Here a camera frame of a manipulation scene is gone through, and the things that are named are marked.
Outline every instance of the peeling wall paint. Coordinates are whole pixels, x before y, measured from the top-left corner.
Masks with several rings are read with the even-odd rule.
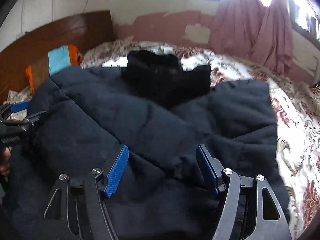
[[[200,11],[153,13],[139,16],[132,25],[115,25],[116,36],[135,41],[163,41],[184,47],[206,47],[214,15]]]

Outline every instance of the finger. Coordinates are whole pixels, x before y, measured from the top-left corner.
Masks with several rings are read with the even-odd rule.
[[[1,164],[0,165],[0,172],[2,173],[2,172],[5,172],[5,171],[7,171],[7,170],[9,170],[10,169],[10,163],[8,162],[8,163],[6,163],[6,164]]]
[[[10,150],[7,148],[7,149],[4,151],[4,154],[3,154],[3,163],[7,163],[7,162],[10,160],[10,157],[11,157],[11,152],[10,152]]]
[[[1,172],[2,176],[8,176],[10,174],[10,170],[7,170],[5,172]]]

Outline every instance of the pink wall paint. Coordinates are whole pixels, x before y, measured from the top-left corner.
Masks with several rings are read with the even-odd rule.
[[[208,44],[195,43],[183,38],[187,25],[200,24],[210,29],[214,15],[204,14],[200,11],[188,10],[179,13],[167,12],[152,13],[136,18],[132,25],[115,25],[118,39],[133,36],[134,41],[162,41],[182,47],[199,47],[209,49]],[[291,65],[286,75],[295,81],[313,83],[313,76],[296,64]]]

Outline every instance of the white floral bedspread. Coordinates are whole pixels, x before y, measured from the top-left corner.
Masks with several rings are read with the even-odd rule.
[[[297,239],[319,208],[320,193],[320,88],[309,89],[266,68],[244,60],[217,55],[207,49],[179,48],[156,42],[106,42],[88,51],[82,68],[127,65],[130,50],[146,49],[175,54],[184,70],[211,65],[211,85],[230,80],[262,79],[269,84],[270,100],[278,124],[276,160],[287,187],[290,231]]]
[[[6,103],[16,104],[16,103],[19,103],[22,101],[30,100],[31,98],[32,98],[31,87],[27,86],[20,92],[9,90],[7,101],[4,101],[4,104],[6,104]],[[26,117],[27,117],[27,110],[22,110],[17,113],[12,113],[8,117],[8,120],[16,120],[17,121],[17,120],[23,120]]]

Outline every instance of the blue gripper pad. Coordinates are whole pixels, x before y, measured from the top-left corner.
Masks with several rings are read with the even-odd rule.
[[[29,104],[30,104],[30,100],[13,104],[13,105],[11,106],[11,112],[12,112],[12,113],[17,113],[17,112],[20,112],[20,111],[22,111],[22,110],[25,110],[25,109],[28,108]]]
[[[220,192],[218,188],[218,177],[200,146],[198,146],[196,150],[196,159],[208,191],[214,196],[218,195]]]
[[[113,164],[108,176],[107,176],[107,187],[104,190],[104,193],[107,198],[110,198],[113,193],[116,192],[124,168],[127,165],[129,159],[129,149],[127,145],[123,146],[121,149],[115,163]]]

